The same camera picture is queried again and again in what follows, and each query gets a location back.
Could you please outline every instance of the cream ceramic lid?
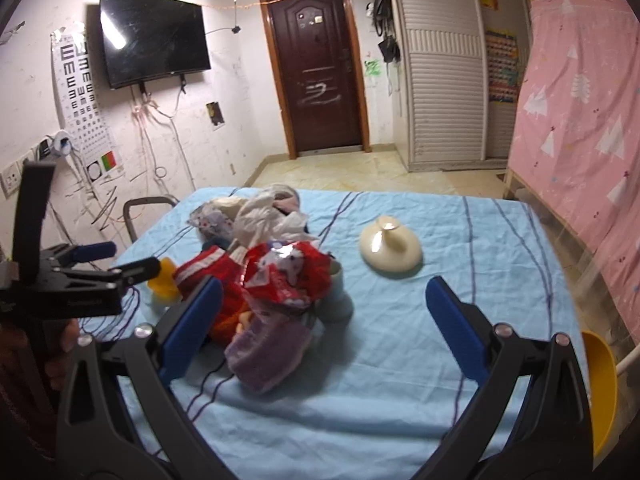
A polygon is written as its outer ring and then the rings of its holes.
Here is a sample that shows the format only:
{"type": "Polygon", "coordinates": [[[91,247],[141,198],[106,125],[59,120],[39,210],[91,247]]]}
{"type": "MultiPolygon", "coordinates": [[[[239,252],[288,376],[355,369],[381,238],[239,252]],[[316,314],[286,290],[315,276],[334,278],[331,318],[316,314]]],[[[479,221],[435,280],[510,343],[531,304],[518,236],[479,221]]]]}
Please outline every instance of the cream ceramic lid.
{"type": "Polygon", "coordinates": [[[362,230],[360,253],[383,272],[407,272],[422,261],[420,240],[392,216],[379,216],[362,230]]]}

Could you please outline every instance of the wooden door frame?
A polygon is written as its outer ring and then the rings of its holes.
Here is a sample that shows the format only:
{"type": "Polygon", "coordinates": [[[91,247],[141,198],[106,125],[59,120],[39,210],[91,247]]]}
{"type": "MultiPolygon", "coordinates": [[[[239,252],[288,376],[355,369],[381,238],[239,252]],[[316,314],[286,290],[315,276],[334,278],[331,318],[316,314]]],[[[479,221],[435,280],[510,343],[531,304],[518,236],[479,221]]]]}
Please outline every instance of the wooden door frame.
{"type": "MultiPolygon", "coordinates": [[[[362,72],[362,60],[360,59],[360,41],[358,40],[358,30],[353,15],[353,6],[351,0],[342,0],[344,7],[344,15],[347,20],[347,30],[349,32],[349,44],[351,47],[351,58],[353,59],[354,76],[356,79],[356,98],[358,100],[358,115],[360,119],[360,131],[362,137],[362,149],[365,152],[371,151],[369,143],[369,115],[367,113],[367,99],[364,90],[364,74],[362,72]]],[[[264,33],[267,36],[267,47],[269,49],[269,58],[271,59],[271,69],[273,70],[273,79],[276,83],[276,93],[278,94],[278,102],[280,103],[280,112],[282,115],[282,123],[284,125],[284,134],[287,139],[287,149],[289,150],[289,158],[298,158],[296,151],[296,139],[293,135],[293,122],[287,98],[284,91],[284,83],[282,80],[282,69],[280,67],[280,58],[278,56],[278,48],[276,46],[275,30],[269,16],[269,9],[266,5],[261,5],[262,23],[264,24],[264,33]]]]}

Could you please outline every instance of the tv screen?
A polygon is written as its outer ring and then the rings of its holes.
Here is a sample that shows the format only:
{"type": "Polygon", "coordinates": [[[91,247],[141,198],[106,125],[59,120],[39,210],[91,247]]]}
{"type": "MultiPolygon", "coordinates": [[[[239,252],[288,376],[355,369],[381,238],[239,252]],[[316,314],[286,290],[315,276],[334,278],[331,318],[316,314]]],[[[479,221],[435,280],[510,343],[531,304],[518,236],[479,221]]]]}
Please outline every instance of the tv screen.
{"type": "Polygon", "coordinates": [[[177,0],[100,0],[111,88],[211,68],[202,7],[177,0]]]}

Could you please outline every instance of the pile of clothes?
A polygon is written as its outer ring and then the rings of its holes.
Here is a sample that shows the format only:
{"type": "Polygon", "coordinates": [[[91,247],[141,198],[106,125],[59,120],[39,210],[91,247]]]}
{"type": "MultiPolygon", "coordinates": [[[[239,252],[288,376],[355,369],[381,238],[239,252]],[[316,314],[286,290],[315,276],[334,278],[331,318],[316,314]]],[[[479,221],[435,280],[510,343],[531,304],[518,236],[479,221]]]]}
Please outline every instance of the pile of clothes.
{"type": "Polygon", "coordinates": [[[183,297],[204,276],[219,279],[224,301],[209,336],[225,347],[229,369],[257,393],[300,364],[311,342],[305,315],[327,295],[331,257],[318,250],[292,187],[217,198],[191,213],[203,251],[174,272],[183,297]]]}

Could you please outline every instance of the red snack bag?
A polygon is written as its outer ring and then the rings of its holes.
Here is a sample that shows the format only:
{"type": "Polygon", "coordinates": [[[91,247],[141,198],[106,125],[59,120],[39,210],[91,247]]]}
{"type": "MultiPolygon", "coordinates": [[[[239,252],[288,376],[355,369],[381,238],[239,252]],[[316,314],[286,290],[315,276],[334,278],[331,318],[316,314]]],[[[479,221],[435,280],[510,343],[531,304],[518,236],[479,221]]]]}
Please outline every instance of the red snack bag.
{"type": "Polygon", "coordinates": [[[244,301],[242,288],[238,284],[242,267],[235,263],[222,249],[212,246],[202,251],[193,260],[178,267],[174,282],[186,298],[205,276],[219,279],[223,285],[223,300],[220,312],[209,330],[210,338],[226,347],[236,334],[240,314],[249,310],[244,301]]]}
{"type": "Polygon", "coordinates": [[[241,284],[253,298],[306,306],[327,294],[330,262],[310,242],[268,242],[247,252],[241,284]]]}

